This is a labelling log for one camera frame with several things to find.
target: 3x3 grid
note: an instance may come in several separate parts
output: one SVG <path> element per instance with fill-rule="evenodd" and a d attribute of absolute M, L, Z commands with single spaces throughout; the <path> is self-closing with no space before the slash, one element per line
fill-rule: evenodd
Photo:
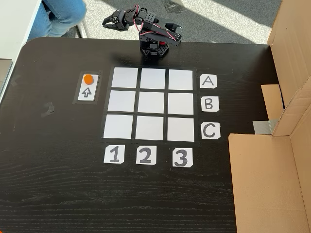
<path fill-rule="evenodd" d="M 195 89 L 192 70 L 115 67 L 103 138 L 194 142 Z"/>

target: person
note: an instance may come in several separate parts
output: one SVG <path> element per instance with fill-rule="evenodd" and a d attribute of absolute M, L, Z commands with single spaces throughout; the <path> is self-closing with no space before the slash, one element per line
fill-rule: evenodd
<path fill-rule="evenodd" d="M 42 0 L 28 40 L 42 36 L 61 37 L 85 14 L 86 5 L 82 0 Z"/>

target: arrow card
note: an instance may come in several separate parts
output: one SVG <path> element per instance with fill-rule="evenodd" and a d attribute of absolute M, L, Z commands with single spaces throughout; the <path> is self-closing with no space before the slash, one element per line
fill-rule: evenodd
<path fill-rule="evenodd" d="M 92 74 L 94 82 L 91 85 L 85 83 L 84 79 L 82 78 L 80 91 L 78 100 L 82 101 L 94 101 L 95 100 L 95 93 L 98 83 L 98 74 Z"/>

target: cardboard panel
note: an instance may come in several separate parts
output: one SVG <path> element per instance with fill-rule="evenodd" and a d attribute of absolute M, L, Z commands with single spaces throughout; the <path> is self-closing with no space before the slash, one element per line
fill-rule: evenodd
<path fill-rule="evenodd" d="M 285 105 L 311 74 L 309 9 L 310 0 L 283 0 L 269 38 Z"/>
<path fill-rule="evenodd" d="M 311 106 L 294 129 L 291 142 L 309 226 L 311 226 Z"/>
<path fill-rule="evenodd" d="M 289 136 L 302 115 L 311 104 L 311 78 L 308 78 L 302 89 L 298 89 L 286 106 L 272 136 Z"/>
<path fill-rule="evenodd" d="M 238 233 L 309 233 L 290 137 L 231 134 Z"/>
<path fill-rule="evenodd" d="M 282 96 L 279 85 L 261 85 L 261 89 L 269 120 L 279 119 L 283 112 Z"/>

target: dark wooden table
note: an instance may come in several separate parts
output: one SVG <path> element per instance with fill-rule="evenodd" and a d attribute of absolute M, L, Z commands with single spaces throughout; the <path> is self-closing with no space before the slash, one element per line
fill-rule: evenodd
<path fill-rule="evenodd" d="M 193 166 L 172 167 L 170 143 L 154 166 L 135 164 L 135 141 L 121 165 L 104 164 L 102 119 L 113 66 L 196 69 L 217 74 L 221 138 L 193 145 Z M 81 71 L 102 71 L 97 104 L 73 104 Z M 144 61 L 139 41 L 39 38 L 27 43 L 0 106 L 0 231 L 236 232 L 228 135 L 268 120 L 261 84 L 276 84 L 267 45 L 181 43 Z M 52 102 L 54 112 L 48 111 Z"/>

